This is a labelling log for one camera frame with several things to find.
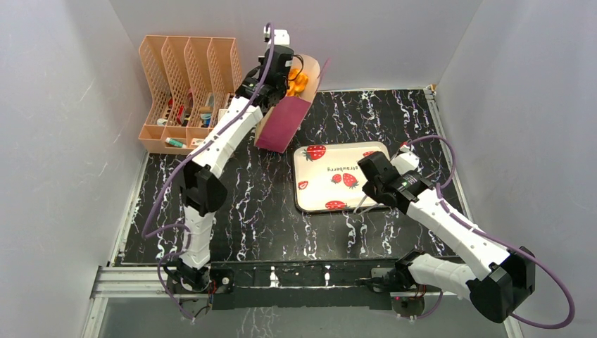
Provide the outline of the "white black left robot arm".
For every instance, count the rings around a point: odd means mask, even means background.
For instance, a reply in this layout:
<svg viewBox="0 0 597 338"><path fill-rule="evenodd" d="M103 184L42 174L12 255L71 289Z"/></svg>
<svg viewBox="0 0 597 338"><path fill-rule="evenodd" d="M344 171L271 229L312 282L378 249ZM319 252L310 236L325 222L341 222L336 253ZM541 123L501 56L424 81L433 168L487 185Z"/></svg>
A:
<svg viewBox="0 0 597 338"><path fill-rule="evenodd" d="M183 161L180 192L184 206L183 252L169 277L193 293L211 282L210 234L215 213L223 207L227 188L223 169L245 136L285 97L294 50L272 45L250 70L226 111L206 139Z"/></svg>

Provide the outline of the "silver metal tongs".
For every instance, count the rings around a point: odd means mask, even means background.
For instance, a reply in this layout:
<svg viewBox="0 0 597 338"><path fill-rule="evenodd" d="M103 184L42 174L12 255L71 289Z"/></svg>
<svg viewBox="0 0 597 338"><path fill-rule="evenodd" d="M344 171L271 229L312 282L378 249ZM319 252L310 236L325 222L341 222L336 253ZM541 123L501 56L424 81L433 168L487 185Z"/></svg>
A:
<svg viewBox="0 0 597 338"><path fill-rule="evenodd" d="M376 202L373 198L362 193L361 196L359 196L352 204L348 205L347 208L353 214L362 215L373 210L388 208L388 206Z"/></svg>

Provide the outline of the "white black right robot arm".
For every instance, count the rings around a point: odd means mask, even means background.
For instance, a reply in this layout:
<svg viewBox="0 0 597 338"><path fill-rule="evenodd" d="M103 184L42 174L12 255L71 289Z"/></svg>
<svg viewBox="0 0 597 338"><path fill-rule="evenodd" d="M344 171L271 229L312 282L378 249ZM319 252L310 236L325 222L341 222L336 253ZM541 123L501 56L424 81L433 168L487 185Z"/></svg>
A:
<svg viewBox="0 0 597 338"><path fill-rule="evenodd" d="M372 277L376 287L407 292L422 284L438 287L471 301L494 323L502 323L534 292L534 254L527 248L509 249L489 239L429 180L414 170L400 171L380 151L359 160L358 166L367 180L363 191L368 197L424 225L462 259L453 263L412 250L384 276Z"/></svg>

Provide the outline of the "orange braided fake bread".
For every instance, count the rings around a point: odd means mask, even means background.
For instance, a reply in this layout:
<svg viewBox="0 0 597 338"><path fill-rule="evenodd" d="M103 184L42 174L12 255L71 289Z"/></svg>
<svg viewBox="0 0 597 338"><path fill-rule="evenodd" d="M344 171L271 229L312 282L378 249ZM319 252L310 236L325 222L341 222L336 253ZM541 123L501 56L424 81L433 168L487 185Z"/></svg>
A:
<svg viewBox="0 0 597 338"><path fill-rule="evenodd" d="M300 96L306 89L309 77L302 69L292 68L287 79L286 96Z"/></svg>

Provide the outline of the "pink paper gift bag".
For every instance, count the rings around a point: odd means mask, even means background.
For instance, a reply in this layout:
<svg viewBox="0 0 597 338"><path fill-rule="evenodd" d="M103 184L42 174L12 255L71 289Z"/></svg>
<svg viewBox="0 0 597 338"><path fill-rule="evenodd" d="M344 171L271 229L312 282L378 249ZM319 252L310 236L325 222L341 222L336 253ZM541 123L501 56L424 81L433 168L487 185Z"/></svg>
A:
<svg viewBox="0 0 597 338"><path fill-rule="evenodd" d="M284 97L257 124L254 145L260 149L284 153L310 110L325 67L306 54L302 55L302 61L304 66L296 60L292 68L306 76L304 90Z"/></svg>

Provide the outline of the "strawberry print metal tray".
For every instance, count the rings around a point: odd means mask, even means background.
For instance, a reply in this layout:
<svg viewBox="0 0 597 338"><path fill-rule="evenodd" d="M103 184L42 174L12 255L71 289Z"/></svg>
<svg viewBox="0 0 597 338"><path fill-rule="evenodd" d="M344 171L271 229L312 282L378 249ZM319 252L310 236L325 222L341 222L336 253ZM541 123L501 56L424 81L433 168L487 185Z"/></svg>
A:
<svg viewBox="0 0 597 338"><path fill-rule="evenodd" d="M306 213L349 210L367 182L358 161L374 151L389 154L381 142L297 148L293 154L297 208Z"/></svg>

